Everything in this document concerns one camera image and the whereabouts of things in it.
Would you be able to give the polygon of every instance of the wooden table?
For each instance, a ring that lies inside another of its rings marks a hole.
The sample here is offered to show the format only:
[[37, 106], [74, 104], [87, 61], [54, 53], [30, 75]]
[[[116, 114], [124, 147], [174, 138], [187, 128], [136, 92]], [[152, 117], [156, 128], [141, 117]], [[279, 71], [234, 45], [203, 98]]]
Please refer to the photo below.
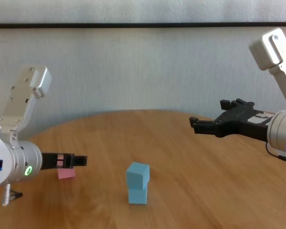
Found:
[[[113, 112], [39, 134], [42, 152], [87, 155], [88, 165], [13, 185], [24, 197], [0, 205], [0, 229], [286, 229], [286, 164], [254, 139], [196, 135], [190, 116]], [[133, 161], [151, 168], [147, 205], [127, 202]]]

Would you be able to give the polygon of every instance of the gray wall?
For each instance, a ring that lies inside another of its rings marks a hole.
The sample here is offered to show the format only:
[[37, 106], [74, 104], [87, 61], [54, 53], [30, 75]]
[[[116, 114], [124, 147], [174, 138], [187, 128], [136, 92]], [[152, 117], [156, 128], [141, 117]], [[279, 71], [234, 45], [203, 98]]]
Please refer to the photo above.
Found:
[[0, 114], [19, 68], [46, 65], [53, 76], [27, 138], [101, 112], [166, 109], [215, 118], [221, 99], [286, 109], [273, 76], [248, 45], [272, 28], [0, 30]]

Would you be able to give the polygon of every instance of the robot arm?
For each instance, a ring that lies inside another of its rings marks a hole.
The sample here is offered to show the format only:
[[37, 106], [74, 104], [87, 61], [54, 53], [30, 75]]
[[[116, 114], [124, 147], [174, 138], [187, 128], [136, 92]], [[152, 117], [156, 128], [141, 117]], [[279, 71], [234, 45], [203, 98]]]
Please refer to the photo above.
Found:
[[253, 42], [249, 49], [264, 71], [269, 69], [286, 99], [286, 37], [281, 29], [275, 29]]
[[[286, 99], [286, 37], [281, 29], [266, 33], [250, 46], [250, 51], [261, 70], [269, 69]], [[286, 111], [276, 114], [255, 110], [253, 102], [221, 101], [226, 110], [214, 121], [201, 121], [191, 117], [190, 124], [197, 134], [224, 137], [231, 134], [245, 135], [269, 143], [286, 153]]]
[[35, 103], [47, 94], [51, 80], [46, 67], [31, 66], [21, 70], [16, 84], [11, 87], [10, 100], [0, 117], [0, 185], [4, 186], [4, 206], [22, 196], [11, 190], [12, 183], [33, 178], [42, 169], [87, 164], [86, 156], [42, 153], [35, 144], [18, 140], [18, 132], [27, 126]]

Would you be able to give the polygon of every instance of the white wall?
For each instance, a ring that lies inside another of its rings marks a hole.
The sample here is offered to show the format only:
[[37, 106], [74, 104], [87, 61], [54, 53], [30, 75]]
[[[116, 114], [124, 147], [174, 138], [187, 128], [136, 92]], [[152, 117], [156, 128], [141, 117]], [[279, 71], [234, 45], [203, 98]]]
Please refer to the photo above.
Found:
[[258, 69], [248, 48], [270, 29], [0, 30], [0, 114], [19, 68], [30, 63], [48, 66], [53, 82], [23, 137], [112, 110], [215, 118], [221, 99], [236, 98], [261, 110], [286, 109], [273, 76]]
[[286, 0], [0, 0], [0, 23], [286, 21]]

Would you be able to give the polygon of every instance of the blue cube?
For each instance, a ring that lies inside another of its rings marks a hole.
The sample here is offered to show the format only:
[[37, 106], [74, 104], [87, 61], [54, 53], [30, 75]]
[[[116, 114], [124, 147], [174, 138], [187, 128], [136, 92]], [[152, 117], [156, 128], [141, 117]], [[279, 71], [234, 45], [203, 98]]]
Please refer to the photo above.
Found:
[[130, 189], [144, 190], [150, 178], [149, 165], [133, 162], [126, 171], [126, 182]]
[[147, 186], [143, 189], [128, 189], [129, 204], [147, 204]]

